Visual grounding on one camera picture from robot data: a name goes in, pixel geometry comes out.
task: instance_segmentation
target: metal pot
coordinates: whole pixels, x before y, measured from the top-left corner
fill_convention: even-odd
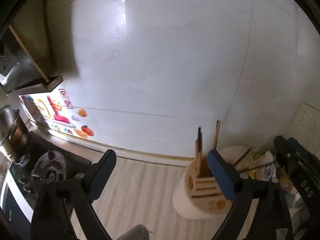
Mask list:
[[[10,105],[0,108],[0,152],[10,162],[21,159],[30,139],[19,112],[19,109],[15,110]]]

